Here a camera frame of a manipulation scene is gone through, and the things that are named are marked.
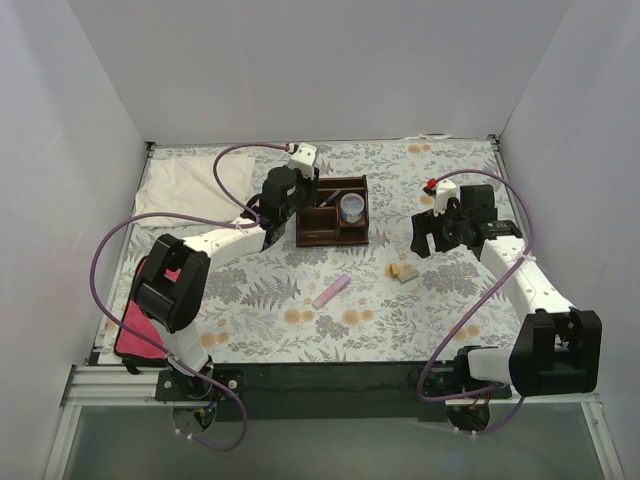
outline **white wall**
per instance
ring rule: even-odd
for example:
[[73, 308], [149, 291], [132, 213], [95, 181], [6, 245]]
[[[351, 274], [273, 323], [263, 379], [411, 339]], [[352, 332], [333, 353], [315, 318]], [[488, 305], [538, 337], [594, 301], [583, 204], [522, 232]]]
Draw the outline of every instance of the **white wall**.
[[640, 2], [574, 1], [502, 137], [536, 255], [603, 322], [598, 390], [640, 478]]
[[69, 0], [145, 140], [504, 129], [570, 0]]
[[66, 1], [0, 0], [0, 71], [0, 476], [31, 479], [90, 351], [89, 261], [130, 211], [144, 143]]

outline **wooden organizer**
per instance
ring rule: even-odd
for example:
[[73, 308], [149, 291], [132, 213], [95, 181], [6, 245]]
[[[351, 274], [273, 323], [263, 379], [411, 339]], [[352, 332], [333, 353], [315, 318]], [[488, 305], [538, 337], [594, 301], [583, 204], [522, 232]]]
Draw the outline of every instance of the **wooden organizer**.
[[[369, 244], [369, 198], [367, 177], [320, 178], [316, 203], [320, 205], [340, 190], [330, 205], [298, 210], [296, 219], [296, 245], [298, 247], [326, 247]], [[364, 212], [357, 223], [340, 218], [340, 199], [347, 193], [364, 198]]]

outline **floral tablecloth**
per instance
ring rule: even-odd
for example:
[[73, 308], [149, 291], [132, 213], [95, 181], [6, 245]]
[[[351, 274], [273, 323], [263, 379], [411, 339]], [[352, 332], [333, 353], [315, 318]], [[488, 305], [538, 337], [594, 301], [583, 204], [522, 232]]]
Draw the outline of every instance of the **floral tablecloth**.
[[[214, 155], [220, 148], [164, 148], [155, 159]], [[256, 158], [254, 188], [269, 169], [282, 165], [281, 152], [248, 148]], [[395, 141], [319, 145], [321, 175], [367, 175], [370, 244], [365, 247], [295, 246], [295, 218], [269, 250], [209, 272], [196, 319], [202, 344], [215, 362], [333, 362], [426, 360], [463, 313], [495, 281], [471, 252], [459, 247], [420, 259], [409, 249], [411, 215], [429, 208], [421, 188], [427, 179], [460, 168], [497, 172], [487, 141]], [[513, 218], [506, 191], [476, 175], [459, 184], [491, 183], [503, 218]], [[135, 226], [118, 272], [112, 309], [122, 314], [139, 259], [162, 233], [196, 235], [208, 227]], [[401, 284], [389, 265], [414, 267], [417, 279]], [[320, 310], [311, 301], [340, 275], [352, 280]], [[442, 355], [452, 358], [465, 344], [509, 346], [519, 324], [503, 295], [491, 299]], [[105, 324], [99, 363], [119, 363], [113, 352], [116, 326]]]

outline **gray floor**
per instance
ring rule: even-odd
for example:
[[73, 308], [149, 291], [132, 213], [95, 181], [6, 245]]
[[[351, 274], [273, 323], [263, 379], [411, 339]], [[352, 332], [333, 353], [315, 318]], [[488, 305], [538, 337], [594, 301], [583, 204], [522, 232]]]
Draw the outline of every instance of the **gray floor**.
[[[495, 417], [511, 406], [492, 407]], [[206, 435], [232, 440], [237, 424]], [[170, 409], [82, 410], [67, 479], [600, 479], [579, 404], [525, 403], [504, 430], [472, 441], [412, 419], [255, 421], [219, 454], [173, 433]]]

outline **cable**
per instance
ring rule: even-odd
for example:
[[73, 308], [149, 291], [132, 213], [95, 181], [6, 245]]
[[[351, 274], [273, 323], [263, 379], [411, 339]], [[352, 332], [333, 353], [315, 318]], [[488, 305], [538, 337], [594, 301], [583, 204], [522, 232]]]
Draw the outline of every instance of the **cable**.
[[184, 432], [184, 431], [182, 431], [180, 429], [176, 429], [176, 431], [179, 431], [179, 433], [182, 433], [183, 435], [187, 436], [189, 439], [194, 439], [194, 440], [202, 443], [203, 445], [206, 445], [207, 447], [212, 448], [213, 450], [220, 451], [220, 452], [228, 452], [228, 451], [233, 450], [234, 448], [236, 448], [238, 445], [240, 445], [242, 443], [242, 441], [244, 440], [244, 437], [246, 436], [247, 428], [249, 426], [249, 417], [248, 417], [248, 414], [247, 414], [247, 409], [245, 408], [245, 406], [242, 403], [242, 401], [240, 400], [240, 398], [230, 388], [228, 388], [226, 385], [223, 385], [222, 383], [217, 382], [214, 379], [212, 379], [210, 377], [207, 377], [207, 376], [201, 374], [200, 372], [197, 372], [196, 370], [192, 369], [189, 365], [185, 364], [182, 360], [177, 358], [173, 353], [171, 353], [167, 348], [165, 348], [164, 345], [161, 345], [160, 343], [156, 342], [155, 340], [153, 340], [152, 338], [146, 336], [145, 334], [138, 332], [134, 328], [131, 328], [129, 325], [125, 325], [124, 322], [122, 322], [121, 320], [116, 318], [116, 316], [113, 315], [113, 313], [111, 313], [109, 311], [107, 306], [104, 304], [104, 302], [102, 301], [102, 299], [98, 295], [98, 290], [96, 288], [96, 269], [97, 269], [97, 266], [98, 266], [98, 260], [100, 259], [100, 255], [102, 254], [102, 251], [104, 250], [105, 245], [111, 239], [111, 237], [113, 237], [123, 227], [126, 227], [127, 225], [129, 225], [129, 224], [131, 224], [133, 222], [136, 222], [138, 220], [142, 220], [143, 218], [150, 218], [150, 217], [179, 218], [179, 219], [182, 219], [182, 220], [189, 220], [189, 221], [192, 221], [192, 222], [203, 223], [205, 225], [213, 225], [213, 226], [216, 226], [216, 227], [224, 227], [224, 228], [231, 228], [231, 229], [235, 229], [235, 228], [238, 228], [238, 227], [245, 229], [245, 228], [254, 228], [254, 227], [259, 226], [260, 225], [260, 217], [259, 217], [259, 215], [256, 212], [254, 212], [252, 209], [250, 209], [249, 207], [244, 205], [242, 202], [240, 202], [237, 198], [235, 198], [233, 196], [233, 194], [231, 194], [231, 192], [229, 192], [224, 187], [224, 185], [222, 185], [222, 183], [220, 181], [220, 177], [218, 176], [218, 171], [217, 171], [218, 163], [220, 162], [220, 159], [225, 154], [227, 154], [227, 153], [229, 153], [229, 152], [231, 152], [233, 150], [236, 150], [238, 148], [253, 147], [253, 146], [256, 146], [256, 147], [267, 147], [267, 148], [273, 148], [275, 150], [288, 151], [287, 147], [282, 147], [280, 145], [272, 145], [272, 144], [269, 144], [269, 143], [243, 143], [243, 144], [234, 145], [232, 147], [224, 149], [222, 152], [220, 152], [218, 154], [218, 156], [216, 157], [216, 159], [215, 159], [215, 161], [213, 163], [213, 176], [214, 176], [216, 182], [218, 183], [218, 186], [234, 203], [236, 203], [237, 205], [242, 207], [243, 210], [245, 210], [248, 213], [250, 213], [251, 215], [253, 215], [253, 217], [255, 219], [255, 221], [253, 223], [236, 225], [234, 223], [218, 222], [218, 221], [215, 221], [215, 220], [208, 220], [208, 219], [205, 219], [205, 218], [193, 217], [191, 215], [183, 215], [181, 213], [170, 213], [170, 212], [155, 212], [155, 213], [143, 213], [141, 215], [134, 215], [134, 216], [129, 217], [128, 219], [120, 222], [115, 227], [113, 227], [111, 230], [109, 230], [109, 232], [107, 232], [107, 234], [100, 241], [100, 243], [98, 244], [98, 247], [96, 248], [96, 251], [95, 251], [95, 253], [93, 255], [93, 259], [91, 260], [91, 268], [89, 270], [89, 288], [91, 289], [91, 296], [93, 297], [93, 300], [96, 303], [96, 305], [98, 306], [98, 308], [100, 309], [100, 311], [102, 311], [102, 313], [104, 315], [106, 315], [107, 318], [109, 318], [113, 323], [118, 325], [123, 330], [125, 330], [125, 331], [131, 333], [132, 335], [138, 337], [139, 339], [147, 342], [149, 345], [152, 345], [152, 346], [156, 347], [158, 350], [163, 352], [165, 355], [174, 357], [176, 364], [178, 364], [180, 367], [185, 369], [187, 372], [189, 372], [193, 376], [199, 378], [200, 380], [203, 380], [203, 381], [205, 381], [207, 383], [210, 383], [212, 386], [222, 390], [229, 398], [231, 398], [234, 402], [236, 402], [238, 404], [238, 407], [240, 408], [240, 413], [242, 415], [242, 431], [241, 431], [240, 436], [238, 437], [238, 439], [235, 442], [233, 442], [231, 445], [228, 445], [228, 446], [217, 445], [215, 443], [209, 442], [206, 439], [198, 438], [197, 435], [193, 435], [193, 434], [190, 434], [190, 433], [187, 434], [186, 432]]
[[[423, 390], [424, 390], [424, 382], [426, 381], [427, 376], [431, 372], [431, 369], [433, 368], [433, 365], [435, 364], [436, 359], [438, 358], [438, 356], [440, 356], [440, 354], [445, 349], [445, 347], [449, 344], [449, 342], [453, 339], [453, 337], [462, 329], [462, 327], [464, 327], [464, 325], [469, 321], [469, 319], [473, 316], [473, 314], [476, 313], [480, 309], [480, 307], [482, 307], [482, 305], [484, 305], [486, 303], [486, 301], [489, 300], [489, 298], [491, 298], [493, 296], [493, 294], [496, 293], [506, 283], [507, 280], [509, 280], [511, 275], [513, 275], [513, 273], [520, 267], [520, 265], [522, 265], [522, 263], [526, 259], [526, 255], [529, 255], [529, 253], [533, 249], [533, 244], [534, 244], [534, 239], [535, 239], [535, 229], [534, 229], [534, 226], [533, 226], [533, 222], [531, 221], [531, 214], [529, 212], [529, 209], [528, 209], [526, 203], [524, 202], [524, 200], [522, 199], [522, 197], [520, 197], [518, 192], [513, 188], [513, 186], [511, 186], [511, 184], [506, 179], [504, 179], [504, 178], [502, 178], [502, 177], [500, 177], [500, 176], [498, 176], [498, 175], [496, 175], [494, 173], [491, 173], [491, 172], [485, 172], [485, 171], [482, 171], [482, 170], [475, 170], [475, 169], [462, 169], [462, 170], [456, 170], [454, 172], [449, 172], [449, 173], [446, 173], [446, 174], [442, 175], [441, 177], [439, 177], [436, 180], [436, 183], [439, 183], [442, 180], [445, 180], [445, 179], [447, 179], [449, 177], [453, 177], [455, 175], [460, 175], [460, 174], [464, 174], [464, 173], [473, 173], [473, 174], [478, 174], [478, 175], [484, 175], [484, 176], [487, 176], [487, 177], [491, 177], [491, 178], [493, 178], [495, 180], [498, 180], [499, 182], [502, 182], [505, 187], [507, 187], [509, 190], [511, 190], [511, 192], [514, 194], [514, 196], [518, 199], [518, 202], [520, 203], [520, 205], [522, 206], [522, 210], [524, 211], [525, 217], [527, 218], [527, 223], [529, 225], [529, 242], [525, 245], [525, 248], [524, 248], [524, 250], [522, 252], [521, 258], [518, 258], [515, 261], [515, 263], [511, 266], [511, 268], [509, 268], [509, 270], [507, 270], [505, 272], [505, 274], [495, 283], [495, 285], [493, 287], [491, 287], [480, 298], [480, 300], [478, 300], [473, 305], [473, 307], [471, 307], [464, 314], [462, 319], [456, 324], [455, 327], [453, 327], [453, 329], [444, 338], [444, 340], [442, 340], [440, 345], [438, 345], [436, 350], [433, 352], [433, 355], [431, 356], [431, 358], [429, 359], [429, 361], [425, 365], [424, 369], [422, 370], [422, 373], [420, 374], [420, 378], [418, 379], [418, 385], [417, 385], [417, 388], [416, 388], [416, 391], [418, 393], [418, 397], [423, 402], [436, 403], [436, 402], [446, 402], [447, 400], [455, 400], [455, 399], [459, 399], [459, 398], [468, 398], [468, 397], [472, 397], [472, 396], [475, 396], [475, 395], [482, 395], [482, 394], [485, 394], [485, 393], [493, 392], [493, 391], [498, 390], [499, 388], [502, 387], [502, 385], [494, 384], [494, 385], [491, 385], [491, 386], [488, 386], [488, 387], [480, 388], [478, 390], [472, 390], [470, 392], [456, 393], [456, 394], [452, 394], [452, 395], [442, 395], [442, 396], [439, 396], [439, 397], [427, 397], [426, 395], [424, 395], [422, 393]], [[522, 402], [523, 401], [524, 401], [524, 397], [522, 397], [520, 399], [520, 401], [518, 402], [516, 407], [513, 409], [513, 411], [509, 415], [507, 415], [501, 422], [499, 422], [498, 424], [494, 425], [493, 427], [488, 428], [486, 430], [483, 430], [482, 431], [483, 434], [493, 432], [493, 431], [499, 429], [500, 427], [502, 427], [503, 425], [505, 425], [509, 420], [511, 420], [513, 418], [513, 416], [516, 414], [516, 412], [520, 409], [520, 407], [522, 406]]]

